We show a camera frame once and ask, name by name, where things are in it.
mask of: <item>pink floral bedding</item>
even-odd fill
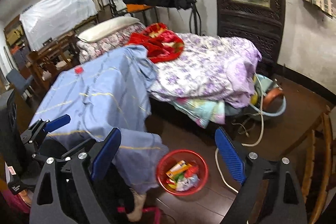
[[[87,43],[78,41],[77,47],[80,50],[79,62],[84,64],[85,62],[93,60],[106,52],[124,46],[133,32],[140,33],[144,29],[145,26],[142,23],[135,23],[103,38],[99,42]]]

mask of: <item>blue bed sheet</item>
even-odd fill
[[[102,140],[113,127],[145,131],[151,113],[147,89],[157,75],[146,55],[142,46],[122,47],[83,64],[81,74],[61,73],[31,123],[70,115],[69,124],[49,134],[67,149],[78,136]]]
[[[147,89],[157,68],[143,46],[118,48],[81,66],[81,74],[71,69],[58,76],[31,124],[70,115],[69,124],[47,136],[66,149],[88,138],[102,141],[113,127],[119,128],[122,142],[114,163],[125,182],[144,193],[156,186],[156,164],[168,151],[160,136],[144,132],[151,113]]]

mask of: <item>white pillow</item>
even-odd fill
[[[138,22],[140,22],[140,20],[134,17],[115,17],[81,32],[78,35],[78,39],[87,43],[97,42],[105,37],[108,37],[112,33]]]

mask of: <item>blue gripper pad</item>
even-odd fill
[[[221,128],[216,130],[215,142],[232,177],[241,184],[244,183],[246,180],[244,163]]]
[[[92,181],[99,181],[105,177],[121,144],[120,130],[118,128],[113,128],[105,140],[99,144],[102,144],[102,147],[92,163]]]
[[[51,122],[48,122],[44,127],[44,132],[49,133],[53,132],[56,129],[68,124],[71,121],[71,118],[68,114],[65,114]]]

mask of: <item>copper pot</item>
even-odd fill
[[[284,92],[282,88],[276,87],[271,89],[265,96],[262,104],[263,110],[266,110],[267,107],[276,99],[276,98],[283,98]]]

